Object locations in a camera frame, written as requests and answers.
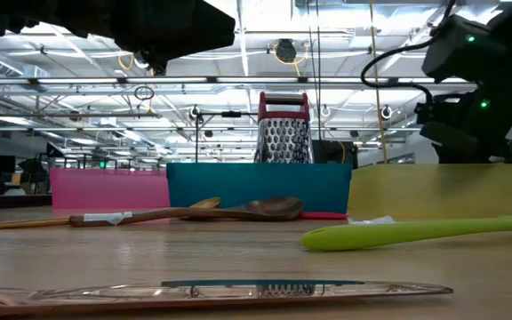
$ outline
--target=spoon handle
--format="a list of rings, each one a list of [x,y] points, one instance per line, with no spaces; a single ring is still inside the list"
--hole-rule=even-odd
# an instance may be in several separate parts
[[[309,250],[343,251],[444,236],[509,230],[512,230],[512,220],[498,218],[347,225],[309,231],[302,237],[302,243]]]
[[[72,215],[68,219],[71,227],[106,227],[129,223],[181,217],[211,217],[249,220],[252,213],[242,210],[223,210],[205,208],[165,208],[150,212],[119,212]]]

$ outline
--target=silicone spatula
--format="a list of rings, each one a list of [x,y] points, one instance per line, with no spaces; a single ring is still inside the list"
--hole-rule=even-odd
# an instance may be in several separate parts
[[[309,231],[303,235],[301,242],[309,250],[344,251],[496,231],[512,231],[512,216],[490,219],[334,226]]]

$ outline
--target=label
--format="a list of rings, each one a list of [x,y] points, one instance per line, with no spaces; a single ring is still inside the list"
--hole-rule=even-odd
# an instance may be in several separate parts
[[[131,212],[116,212],[116,213],[86,213],[84,221],[107,221],[109,224],[116,226],[125,218],[131,218]]]

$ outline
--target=ceiling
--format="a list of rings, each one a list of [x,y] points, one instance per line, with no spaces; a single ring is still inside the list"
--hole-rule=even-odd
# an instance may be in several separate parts
[[[136,148],[132,155],[140,158],[162,156],[165,161],[188,161],[195,154],[195,124],[189,117],[192,107],[197,106],[201,112],[238,110],[256,113],[260,92],[306,93],[315,106],[317,96],[313,79],[321,76],[320,103],[324,106],[321,120],[325,127],[331,128],[324,131],[324,138],[364,142],[363,145],[359,143],[364,152],[379,146],[376,142],[380,136],[373,130],[360,131],[358,138],[349,135],[353,128],[376,128],[378,121],[377,93],[358,81],[361,70],[372,59],[369,54],[372,35],[368,1],[318,0],[319,19],[315,2],[312,2],[311,14],[308,15],[303,0],[207,2],[236,19],[234,44],[170,61],[167,78],[172,80],[147,84],[156,95],[143,102],[136,99],[134,92],[144,84],[120,84],[117,80],[112,84],[76,82],[78,77],[142,77],[146,81],[151,77],[146,66],[132,60],[132,55],[121,51],[111,39],[100,36],[79,38],[64,28],[44,23],[25,28],[20,35],[0,37],[0,61],[16,69],[30,67],[29,73],[25,72],[23,76],[75,80],[46,84],[41,81],[42,88],[33,90],[32,87],[13,83],[16,78],[0,76],[0,114],[12,116],[37,112],[40,115],[38,118],[21,118],[18,123],[0,118],[0,127],[8,130],[55,128],[57,131],[46,131],[53,134],[45,133],[44,136],[72,148],[104,147],[112,156],[115,156],[114,151]],[[439,22],[444,8],[444,1],[440,0],[380,0],[375,3],[373,24],[378,29],[375,36],[378,54],[428,39],[428,23]],[[485,23],[499,12],[499,3],[496,0],[458,1],[463,5],[455,7],[454,11],[465,18]],[[301,60],[297,67],[281,63],[274,55],[280,38],[292,40],[298,52],[297,60]],[[314,59],[311,59],[311,44]],[[383,81],[398,77],[405,82],[427,84],[434,93],[473,90],[474,85],[455,79],[443,85],[432,84],[420,70],[423,58],[424,52],[409,52],[384,60],[379,64],[379,76]],[[36,74],[33,66],[38,67]],[[276,76],[283,77],[284,81],[278,83],[266,78]],[[300,84],[296,76],[309,77],[310,80],[307,84]],[[392,141],[400,143],[405,135],[417,130],[413,123],[413,108],[423,98],[420,92],[409,89],[380,91],[381,106],[393,110],[385,125],[391,129],[405,129],[388,130]],[[149,109],[156,116],[136,116]],[[104,117],[82,118],[78,122],[67,117],[50,117],[73,111],[104,114]],[[199,161],[252,160],[257,134],[253,117],[215,116],[206,121],[208,116],[205,116],[204,120],[200,141],[205,149],[201,150]],[[92,130],[105,125],[115,125],[121,128],[122,133],[130,134],[116,136],[112,131]],[[136,129],[124,131],[127,127]],[[312,127],[317,127],[316,112],[312,115]],[[85,128],[89,131],[59,131],[59,128]],[[206,138],[204,131],[211,128],[215,128],[213,136]],[[78,143],[76,139],[84,139],[85,143]]]

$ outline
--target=wooden spoon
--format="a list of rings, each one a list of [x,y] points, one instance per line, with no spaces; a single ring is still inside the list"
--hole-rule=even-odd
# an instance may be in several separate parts
[[[205,199],[201,202],[191,205],[192,208],[201,208],[201,209],[210,209],[216,208],[220,205],[220,198],[214,197],[210,199]],[[65,226],[69,224],[69,221],[72,217],[69,218],[60,218],[60,219],[41,219],[41,220],[24,220],[24,221],[13,221],[13,222],[2,222],[0,223],[0,229],[9,229],[9,228],[36,228],[36,227],[50,227],[50,226]]]
[[[166,208],[141,213],[85,214],[70,216],[71,227],[103,227],[179,217],[214,217],[248,221],[295,220],[303,212],[303,202],[294,197],[252,201],[239,209]]]

